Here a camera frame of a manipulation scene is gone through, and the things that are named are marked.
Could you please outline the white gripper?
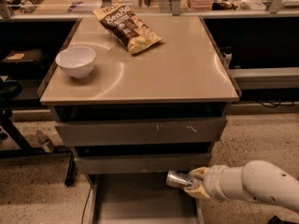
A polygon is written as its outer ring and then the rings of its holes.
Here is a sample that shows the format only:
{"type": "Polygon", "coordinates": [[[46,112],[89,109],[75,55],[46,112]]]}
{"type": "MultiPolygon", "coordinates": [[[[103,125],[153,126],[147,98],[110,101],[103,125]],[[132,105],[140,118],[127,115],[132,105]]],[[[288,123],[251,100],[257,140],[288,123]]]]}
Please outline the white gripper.
{"type": "Polygon", "coordinates": [[[221,185],[223,172],[227,169],[225,165],[213,165],[209,168],[198,167],[189,171],[189,176],[193,179],[203,180],[199,186],[187,187],[183,190],[191,197],[199,200],[208,200],[210,197],[216,201],[228,201],[229,197],[225,194],[221,185]]]}

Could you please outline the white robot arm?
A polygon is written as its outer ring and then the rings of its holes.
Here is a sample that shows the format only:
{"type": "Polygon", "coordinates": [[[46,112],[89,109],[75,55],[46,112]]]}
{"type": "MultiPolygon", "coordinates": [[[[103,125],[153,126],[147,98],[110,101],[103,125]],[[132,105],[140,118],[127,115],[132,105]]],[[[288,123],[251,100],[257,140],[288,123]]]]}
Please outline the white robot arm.
{"type": "Polygon", "coordinates": [[[183,190],[193,198],[270,204],[299,213],[299,181],[270,162],[200,167],[189,176],[193,184],[183,190]]]}

